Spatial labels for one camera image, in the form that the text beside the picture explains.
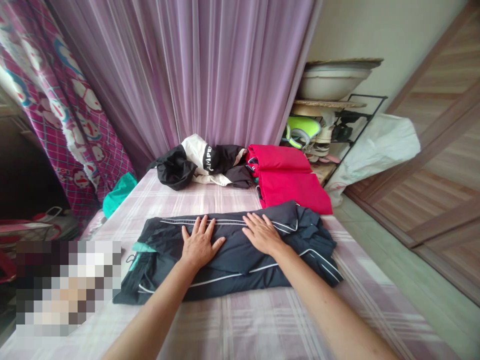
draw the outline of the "red garment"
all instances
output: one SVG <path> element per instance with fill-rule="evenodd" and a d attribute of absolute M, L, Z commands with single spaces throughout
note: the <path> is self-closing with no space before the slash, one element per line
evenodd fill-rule
<path fill-rule="evenodd" d="M 250 145 L 246 157 L 258 177 L 262 208 L 295 200 L 322 214 L 333 214 L 332 203 L 303 152 L 293 147 Z"/>
<path fill-rule="evenodd" d="M 256 159 L 258 164 L 255 165 L 253 161 L 250 161 L 251 159 Z M 307 174 L 312 172 L 307 157 L 294 147 L 250 145 L 246 160 L 252 170 L 255 171 L 253 174 L 255 177 L 258 176 L 260 171 L 293 171 Z"/>
<path fill-rule="evenodd" d="M 330 197 L 314 173 L 263 171 L 258 185 L 263 209 L 294 199 L 298 205 L 319 214 L 333 214 Z"/>

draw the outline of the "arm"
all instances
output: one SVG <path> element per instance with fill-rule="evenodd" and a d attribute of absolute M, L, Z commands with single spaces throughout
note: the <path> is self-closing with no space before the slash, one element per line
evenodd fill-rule
<path fill-rule="evenodd" d="M 263 215 L 247 214 L 243 232 L 253 246 L 272 256 L 297 291 L 337 359 L 398 359 L 392 349 L 285 244 Z"/>
<path fill-rule="evenodd" d="M 205 266 L 225 242 L 221 237 L 210 243 L 215 226 L 213 219 L 208 228 L 207 215 L 196 219 L 191 236 L 182 226 L 183 251 L 180 260 L 172 268 L 160 287 L 148 299 L 138 314 L 123 330 L 103 359 L 131 360 L 156 359 L 162 348 L 175 313 L 185 293 L 201 267 Z"/>

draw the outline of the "pixelated area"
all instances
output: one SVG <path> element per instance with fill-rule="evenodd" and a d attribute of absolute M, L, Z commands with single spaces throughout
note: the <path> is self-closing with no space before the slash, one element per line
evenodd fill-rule
<path fill-rule="evenodd" d="M 120 241 L 19 241 L 16 335 L 67 336 L 120 292 Z"/>

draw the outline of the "bed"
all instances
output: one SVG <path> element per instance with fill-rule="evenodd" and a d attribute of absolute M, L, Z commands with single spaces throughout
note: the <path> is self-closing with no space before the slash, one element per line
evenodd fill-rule
<path fill-rule="evenodd" d="M 150 170 L 92 241 L 121 241 L 126 260 L 152 217 L 228 213 L 260 208 L 257 191 L 192 183 L 176 192 Z M 375 265 L 338 220 L 322 216 L 338 246 L 345 281 L 336 289 L 402 359 L 456 359 L 399 289 Z M 48 346 L 20 347 L 13 335 L 2 359 L 98 359 L 139 310 L 106 303 L 70 336 Z M 292 288 L 253 290 L 183 303 L 159 359 L 332 359 L 324 338 Z"/>

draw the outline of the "plastic bag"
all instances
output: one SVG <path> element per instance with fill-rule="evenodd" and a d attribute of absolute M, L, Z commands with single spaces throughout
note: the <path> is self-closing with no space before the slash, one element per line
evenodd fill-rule
<path fill-rule="evenodd" d="M 325 186 L 333 207 L 345 187 L 412 159 L 420 152 L 414 125 L 406 117 L 375 116 Z"/>

